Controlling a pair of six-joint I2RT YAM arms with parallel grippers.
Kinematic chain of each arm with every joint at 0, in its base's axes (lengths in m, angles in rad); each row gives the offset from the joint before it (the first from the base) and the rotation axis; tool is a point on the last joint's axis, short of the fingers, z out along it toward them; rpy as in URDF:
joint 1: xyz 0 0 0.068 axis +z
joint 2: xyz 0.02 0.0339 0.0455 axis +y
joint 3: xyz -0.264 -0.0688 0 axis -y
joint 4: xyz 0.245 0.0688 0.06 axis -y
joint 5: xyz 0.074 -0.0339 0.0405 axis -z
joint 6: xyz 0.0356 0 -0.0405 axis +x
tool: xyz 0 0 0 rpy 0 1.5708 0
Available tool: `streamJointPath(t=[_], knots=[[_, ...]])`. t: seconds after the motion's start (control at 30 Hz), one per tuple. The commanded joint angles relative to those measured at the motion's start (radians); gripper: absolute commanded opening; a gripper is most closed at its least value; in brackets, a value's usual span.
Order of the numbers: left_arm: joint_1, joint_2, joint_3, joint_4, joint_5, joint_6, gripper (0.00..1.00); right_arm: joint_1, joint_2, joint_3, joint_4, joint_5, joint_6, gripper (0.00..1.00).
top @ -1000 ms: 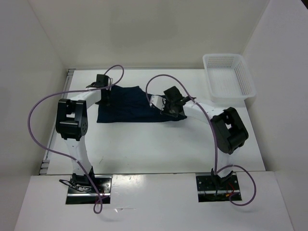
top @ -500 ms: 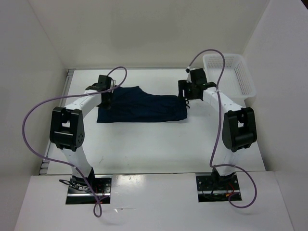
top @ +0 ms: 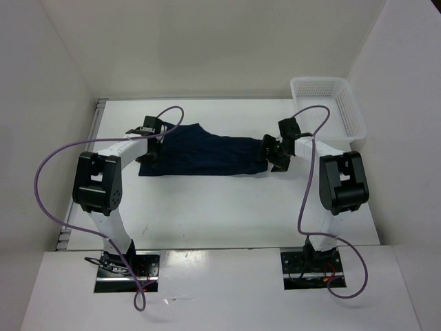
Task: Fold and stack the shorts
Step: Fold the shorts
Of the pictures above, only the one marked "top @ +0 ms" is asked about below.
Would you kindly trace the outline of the navy blue shorts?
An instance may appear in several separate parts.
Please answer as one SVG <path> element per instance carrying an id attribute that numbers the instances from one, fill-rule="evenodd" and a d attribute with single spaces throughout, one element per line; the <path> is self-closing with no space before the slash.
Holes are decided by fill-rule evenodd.
<path id="1" fill-rule="evenodd" d="M 198 123 L 179 126 L 164 136 L 157 159 L 142 161 L 140 177 L 234 176 L 266 172 L 259 161 L 262 142 L 250 137 L 219 136 Z"/>

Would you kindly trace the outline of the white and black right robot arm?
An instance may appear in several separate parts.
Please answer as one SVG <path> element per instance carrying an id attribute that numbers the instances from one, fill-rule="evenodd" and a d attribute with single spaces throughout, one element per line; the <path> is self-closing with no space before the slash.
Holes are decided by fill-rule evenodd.
<path id="1" fill-rule="evenodd" d="M 359 152 L 344 152 L 318 140 L 318 131 L 303 132 L 293 117 L 278 123 L 278 137 L 266 134 L 258 147 L 256 160 L 270 163 L 272 172 L 286 172 L 291 159 L 309 163 L 305 193 L 296 222 L 299 234 L 305 236 L 302 263 L 305 270 L 317 271 L 329 264 L 337 252 L 342 225 L 353 212 L 369 200 L 369 187 Z M 307 202 L 317 193 L 322 216 L 311 230 L 302 225 L 307 215 Z"/>

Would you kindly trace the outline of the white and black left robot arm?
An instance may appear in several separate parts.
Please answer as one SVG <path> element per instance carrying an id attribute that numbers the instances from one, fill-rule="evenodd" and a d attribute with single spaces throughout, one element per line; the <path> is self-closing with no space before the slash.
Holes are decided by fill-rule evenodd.
<path id="1" fill-rule="evenodd" d="M 157 160 L 163 138 L 146 137 L 165 131 L 162 120 L 146 116 L 143 125 L 126 132 L 126 140 L 97 152 L 80 154 L 72 197 L 93 220 L 97 232 L 105 236 L 104 253 L 97 261 L 104 270 L 127 276 L 137 268 L 134 242 L 119 212 L 123 196 L 122 170 L 135 160 Z"/>

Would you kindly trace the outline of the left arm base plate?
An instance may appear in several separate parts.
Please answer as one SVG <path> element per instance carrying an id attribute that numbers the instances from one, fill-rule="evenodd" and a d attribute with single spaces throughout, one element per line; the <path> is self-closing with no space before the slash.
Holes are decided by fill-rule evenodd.
<path id="1" fill-rule="evenodd" d="M 125 266 L 110 263 L 103 266 L 103 259 L 104 254 L 99 260 L 90 258 L 92 264 L 98 265 L 94 293 L 135 293 L 137 286 Z M 140 251 L 136 256 L 134 273 L 143 286 L 144 293 L 158 292 L 159 269 L 159 252 Z"/>

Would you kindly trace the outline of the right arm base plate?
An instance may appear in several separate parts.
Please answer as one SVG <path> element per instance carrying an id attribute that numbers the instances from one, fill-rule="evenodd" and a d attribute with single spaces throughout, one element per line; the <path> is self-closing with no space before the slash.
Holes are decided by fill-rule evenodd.
<path id="1" fill-rule="evenodd" d="M 329 257 L 312 259 L 300 248 L 280 252 L 285 290 L 310 290 L 346 288 L 339 252 L 334 250 Z"/>

